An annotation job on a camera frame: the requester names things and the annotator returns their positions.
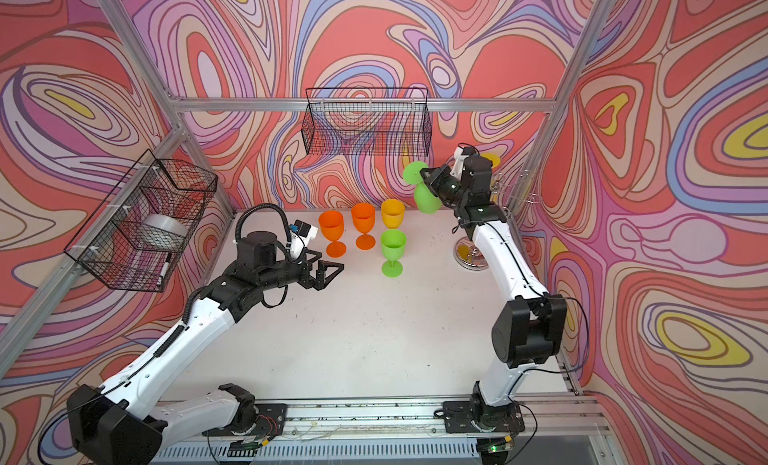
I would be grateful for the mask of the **orange wine glass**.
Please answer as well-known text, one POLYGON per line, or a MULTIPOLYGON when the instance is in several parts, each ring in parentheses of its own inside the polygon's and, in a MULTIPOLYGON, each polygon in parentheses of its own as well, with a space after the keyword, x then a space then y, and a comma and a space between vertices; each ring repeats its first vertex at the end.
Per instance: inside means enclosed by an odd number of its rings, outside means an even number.
POLYGON ((370 234, 375 225, 376 210, 373 205, 359 203, 352 207, 351 215, 355 229, 360 233, 356 246, 360 250, 370 250, 375 244, 375 238, 370 234))
POLYGON ((344 233, 344 217, 336 210, 323 212, 318 219, 322 235, 329 241, 326 253, 329 257, 339 258, 346 253, 346 245, 341 241, 344 233))

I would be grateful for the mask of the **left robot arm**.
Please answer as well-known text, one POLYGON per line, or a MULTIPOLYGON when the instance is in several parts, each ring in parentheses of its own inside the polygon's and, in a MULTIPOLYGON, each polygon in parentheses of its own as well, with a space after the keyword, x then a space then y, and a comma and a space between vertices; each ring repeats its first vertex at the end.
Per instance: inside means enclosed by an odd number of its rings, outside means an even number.
POLYGON ((343 271, 311 249, 317 233, 305 221, 290 223, 273 203, 244 211, 235 224, 236 259, 189 295, 175 326, 101 385, 82 385, 70 395, 66 419, 75 450, 94 464, 148 464, 169 446, 211 430, 250 434, 263 415, 254 395, 233 383, 177 405, 158 403, 219 336, 252 308, 271 306, 266 292, 293 284, 321 291, 343 271))

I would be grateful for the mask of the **green wine glass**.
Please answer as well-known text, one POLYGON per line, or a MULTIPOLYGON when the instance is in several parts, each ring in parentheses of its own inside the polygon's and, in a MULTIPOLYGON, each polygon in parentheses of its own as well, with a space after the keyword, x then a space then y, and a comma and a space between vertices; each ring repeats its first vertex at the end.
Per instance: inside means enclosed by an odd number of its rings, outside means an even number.
POLYGON ((414 161, 405 166, 402 176, 407 184, 415 186, 413 199, 418 210, 425 214, 434 214, 441 208, 442 203, 428 189, 420 174, 421 170, 427 167, 428 165, 425 162, 414 161))
POLYGON ((382 264, 382 273, 389 278, 402 274, 403 265, 400 262, 407 244, 406 234, 399 229, 389 229, 381 235, 381 250, 386 261, 382 264))

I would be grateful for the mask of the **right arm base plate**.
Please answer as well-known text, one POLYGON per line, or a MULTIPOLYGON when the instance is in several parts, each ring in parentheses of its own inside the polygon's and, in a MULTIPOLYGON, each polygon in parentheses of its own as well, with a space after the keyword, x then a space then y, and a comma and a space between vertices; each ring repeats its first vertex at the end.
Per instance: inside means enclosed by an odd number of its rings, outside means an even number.
POLYGON ((442 418, 449 434, 506 433, 516 436, 526 430, 518 405, 489 406, 482 401, 444 401, 435 416, 442 418))

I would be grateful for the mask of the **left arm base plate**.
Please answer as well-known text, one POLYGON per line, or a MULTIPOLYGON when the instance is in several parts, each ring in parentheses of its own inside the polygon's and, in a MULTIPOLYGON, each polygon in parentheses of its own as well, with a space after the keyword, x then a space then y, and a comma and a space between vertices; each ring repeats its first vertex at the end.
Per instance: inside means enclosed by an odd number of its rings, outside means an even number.
POLYGON ((277 402, 257 402, 253 412, 238 413, 235 424, 203 432, 206 437, 254 437, 273 439, 283 434, 288 405, 277 402))

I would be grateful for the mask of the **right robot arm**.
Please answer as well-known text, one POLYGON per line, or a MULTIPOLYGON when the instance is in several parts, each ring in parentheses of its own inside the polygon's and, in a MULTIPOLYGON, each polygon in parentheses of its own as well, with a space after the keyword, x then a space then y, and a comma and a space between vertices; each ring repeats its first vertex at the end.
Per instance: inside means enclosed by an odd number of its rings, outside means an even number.
POLYGON ((558 354, 566 300, 547 290, 516 246, 503 209, 491 198, 490 159, 473 146, 459 146, 452 164, 424 168, 420 175, 479 249, 505 301, 491 329, 496 358, 467 401, 443 404, 446 429, 517 434, 524 423, 516 394, 528 375, 558 354))

